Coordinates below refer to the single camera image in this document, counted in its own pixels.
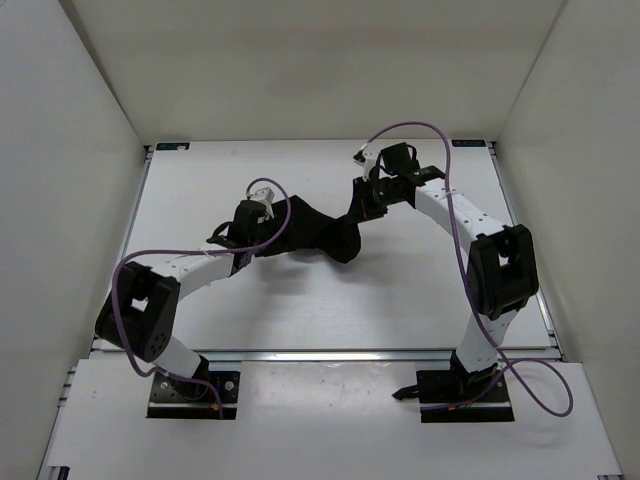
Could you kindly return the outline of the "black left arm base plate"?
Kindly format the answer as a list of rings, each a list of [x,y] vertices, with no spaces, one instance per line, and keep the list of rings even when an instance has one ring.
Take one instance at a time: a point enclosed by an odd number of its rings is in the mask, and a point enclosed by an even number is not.
[[[156,374],[146,416],[151,419],[235,420],[240,379],[240,371],[209,371],[208,382],[222,402],[219,407],[210,389],[196,385],[189,391],[183,387],[176,390],[177,382]]]

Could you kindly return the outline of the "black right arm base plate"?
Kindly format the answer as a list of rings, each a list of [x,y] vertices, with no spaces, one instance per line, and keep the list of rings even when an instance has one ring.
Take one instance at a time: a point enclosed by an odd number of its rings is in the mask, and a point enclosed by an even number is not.
[[[397,401],[417,399],[423,424],[515,420],[508,387],[502,379],[463,387],[451,371],[418,370],[416,383],[400,388],[392,397]]]

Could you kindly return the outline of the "black skirt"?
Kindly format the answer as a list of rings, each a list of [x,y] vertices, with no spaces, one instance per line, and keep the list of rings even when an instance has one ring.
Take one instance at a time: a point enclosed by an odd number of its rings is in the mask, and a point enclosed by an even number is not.
[[[289,198],[291,215],[286,229],[257,257],[271,257],[298,250],[319,250],[341,264],[355,259],[361,250],[357,224],[345,216],[334,218],[316,210],[299,196]]]

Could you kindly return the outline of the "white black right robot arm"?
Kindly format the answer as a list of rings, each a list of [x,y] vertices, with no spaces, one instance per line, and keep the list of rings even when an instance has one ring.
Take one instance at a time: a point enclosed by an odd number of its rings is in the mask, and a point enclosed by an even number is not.
[[[354,161],[363,173],[353,182],[349,222],[379,219],[389,206],[406,203],[435,221],[466,255],[463,284],[472,312],[450,359],[448,387],[456,398],[471,400],[495,377],[507,329],[538,291],[531,232],[491,217],[446,187],[444,172],[421,166],[416,148],[405,142],[377,156],[358,151]]]

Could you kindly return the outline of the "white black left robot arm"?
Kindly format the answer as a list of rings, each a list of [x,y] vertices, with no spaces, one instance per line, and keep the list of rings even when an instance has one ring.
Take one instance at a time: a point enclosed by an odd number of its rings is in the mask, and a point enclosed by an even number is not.
[[[217,395],[207,360],[173,334],[178,304],[187,296],[247,267],[256,257],[291,252],[305,243],[300,229],[309,205],[300,197],[270,203],[254,195],[232,220],[217,227],[197,250],[167,250],[167,261],[141,263],[135,252],[120,263],[98,314],[95,334],[125,351],[134,369],[152,373],[189,401]]]

